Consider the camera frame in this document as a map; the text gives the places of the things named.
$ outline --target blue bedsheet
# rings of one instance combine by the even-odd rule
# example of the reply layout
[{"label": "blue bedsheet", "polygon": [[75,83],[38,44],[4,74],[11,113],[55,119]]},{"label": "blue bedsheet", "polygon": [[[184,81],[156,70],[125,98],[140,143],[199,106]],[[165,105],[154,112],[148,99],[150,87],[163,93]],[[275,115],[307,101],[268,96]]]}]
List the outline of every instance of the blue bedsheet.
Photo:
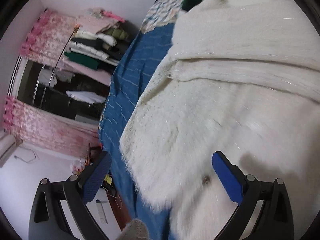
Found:
[{"label": "blue bedsheet", "polygon": [[131,217],[147,225],[153,240],[174,239],[170,234],[169,211],[155,214],[144,205],[121,159],[119,139],[139,97],[171,47],[173,26],[169,24],[138,34],[112,76],[110,95],[99,124],[100,142],[112,155],[111,173],[116,188]]}]

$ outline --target white fur garment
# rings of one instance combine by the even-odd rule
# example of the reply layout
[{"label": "white fur garment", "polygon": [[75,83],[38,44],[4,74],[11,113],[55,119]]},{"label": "white fur garment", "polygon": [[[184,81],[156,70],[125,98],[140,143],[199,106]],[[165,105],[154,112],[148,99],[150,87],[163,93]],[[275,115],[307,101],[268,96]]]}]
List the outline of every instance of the white fur garment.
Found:
[{"label": "white fur garment", "polygon": [[299,239],[320,209],[313,25],[293,0],[204,0],[172,43],[120,140],[142,198],[172,206],[179,240],[214,239],[236,208],[211,166],[221,150],[244,174],[284,180]]}]

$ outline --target floral curtain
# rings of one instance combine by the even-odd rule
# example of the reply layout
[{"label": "floral curtain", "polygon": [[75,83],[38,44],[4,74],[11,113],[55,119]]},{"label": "floral curtain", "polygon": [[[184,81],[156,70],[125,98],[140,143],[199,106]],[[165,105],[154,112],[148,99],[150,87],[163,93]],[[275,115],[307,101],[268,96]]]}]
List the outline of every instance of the floral curtain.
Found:
[{"label": "floral curtain", "polygon": [[23,141],[72,156],[85,156],[89,143],[99,145],[98,128],[50,114],[14,97],[8,96],[4,107],[4,129]]},{"label": "floral curtain", "polygon": [[47,9],[34,23],[20,54],[41,64],[55,66],[76,25],[73,17]]}]

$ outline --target pink cloth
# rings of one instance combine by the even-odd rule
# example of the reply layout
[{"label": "pink cloth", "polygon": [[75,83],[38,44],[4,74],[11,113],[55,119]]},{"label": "pink cloth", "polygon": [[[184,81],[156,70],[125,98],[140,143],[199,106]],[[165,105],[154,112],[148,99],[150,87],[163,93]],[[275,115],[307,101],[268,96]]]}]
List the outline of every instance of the pink cloth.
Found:
[{"label": "pink cloth", "polygon": [[89,143],[99,145],[98,127],[65,121],[14,97],[6,98],[4,108],[5,130],[23,141],[72,156],[86,156]]},{"label": "pink cloth", "polygon": [[122,17],[120,17],[120,16],[118,16],[118,15],[116,15],[116,14],[113,14],[112,12],[103,12],[102,14],[103,14],[105,17],[111,17],[111,18],[113,18],[113,19],[118,20],[119,22],[122,22],[122,23],[125,22],[125,19],[124,19],[124,18],[122,18]]},{"label": "pink cloth", "polygon": [[73,69],[75,69],[77,72],[80,72],[102,84],[105,84],[106,86],[110,86],[111,84],[111,75],[104,70],[92,70],[86,66],[83,66],[81,64],[72,62],[70,60],[67,60],[65,58],[63,58],[63,62],[67,65],[69,65],[70,67],[72,67]]},{"label": "pink cloth", "polygon": [[111,17],[104,17],[101,8],[88,9],[82,15],[77,17],[77,23],[80,24],[84,30],[90,33],[98,33],[103,29],[108,29],[118,23],[118,20]]},{"label": "pink cloth", "polygon": [[75,18],[46,10],[34,23],[20,54],[32,61],[55,66],[75,25]]}]

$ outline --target metal screw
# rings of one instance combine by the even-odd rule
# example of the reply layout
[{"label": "metal screw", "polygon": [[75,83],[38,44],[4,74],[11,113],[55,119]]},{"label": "metal screw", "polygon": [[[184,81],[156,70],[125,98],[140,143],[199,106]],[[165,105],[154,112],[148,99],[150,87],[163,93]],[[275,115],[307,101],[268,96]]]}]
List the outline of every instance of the metal screw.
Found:
[{"label": "metal screw", "polygon": [[279,179],[277,179],[277,183],[280,184],[280,185],[282,185],[284,182],[283,182],[282,179],[279,178]]},{"label": "metal screw", "polygon": [[41,184],[41,185],[44,185],[44,184],[47,184],[47,182],[48,182],[47,179],[41,179],[40,184]]},{"label": "metal screw", "polygon": [[76,175],[76,174],[73,174],[73,175],[71,175],[70,177],[69,177],[69,180],[71,180],[71,181],[75,181],[75,180],[77,180],[78,179],[78,175]]},{"label": "metal screw", "polygon": [[248,181],[254,181],[256,178],[253,175],[247,175],[247,180]]}]

